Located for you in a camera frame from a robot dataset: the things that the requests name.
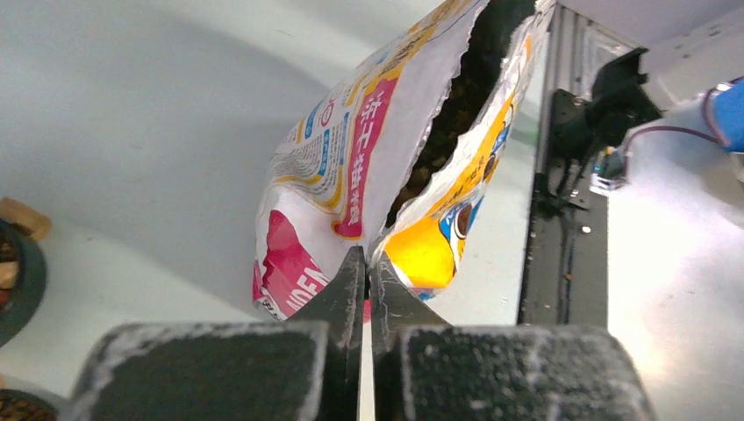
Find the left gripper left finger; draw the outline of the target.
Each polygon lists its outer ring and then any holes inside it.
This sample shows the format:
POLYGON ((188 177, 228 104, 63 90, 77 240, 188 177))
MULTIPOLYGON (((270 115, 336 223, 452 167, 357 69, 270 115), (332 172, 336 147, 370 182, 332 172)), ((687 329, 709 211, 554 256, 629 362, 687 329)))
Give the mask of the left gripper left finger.
POLYGON ((324 322, 329 339, 339 349, 361 345, 367 265, 361 246, 348 249, 332 280, 287 322, 324 322))

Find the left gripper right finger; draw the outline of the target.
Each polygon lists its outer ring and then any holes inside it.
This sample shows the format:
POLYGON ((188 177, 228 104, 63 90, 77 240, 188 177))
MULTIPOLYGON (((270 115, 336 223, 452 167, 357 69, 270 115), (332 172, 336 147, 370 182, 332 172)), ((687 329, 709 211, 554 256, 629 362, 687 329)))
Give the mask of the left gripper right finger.
POLYGON ((409 326, 449 323, 406 285, 386 253, 369 270, 373 355, 389 353, 400 331, 409 326))

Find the pet food bag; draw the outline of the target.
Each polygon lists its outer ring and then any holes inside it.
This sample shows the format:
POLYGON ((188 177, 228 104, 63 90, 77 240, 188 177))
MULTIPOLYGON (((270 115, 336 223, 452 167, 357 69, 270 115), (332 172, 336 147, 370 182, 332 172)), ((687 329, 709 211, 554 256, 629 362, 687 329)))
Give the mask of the pet food bag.
POLYGON ((489 2, 440 4, 365 59, 278 145, 255 220, 256 307, 288 319, 332 280, 352 246, 369 265, 386 253, 423 300, 456 277, 555 2, 533 1, 535 13, 511 34, 497 84, 453 156, 385 225, 489 2))

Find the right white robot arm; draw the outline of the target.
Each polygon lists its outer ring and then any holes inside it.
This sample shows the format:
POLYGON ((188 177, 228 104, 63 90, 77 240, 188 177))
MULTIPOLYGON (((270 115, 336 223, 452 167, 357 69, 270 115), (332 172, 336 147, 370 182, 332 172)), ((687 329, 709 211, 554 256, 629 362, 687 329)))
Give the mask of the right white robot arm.
POLYGON ((592 92, 610 75, 637 75, 661 113, 653 126, 690 128, 724 149, 743 176, 741 1, 560 1, 554 39, 592 92))

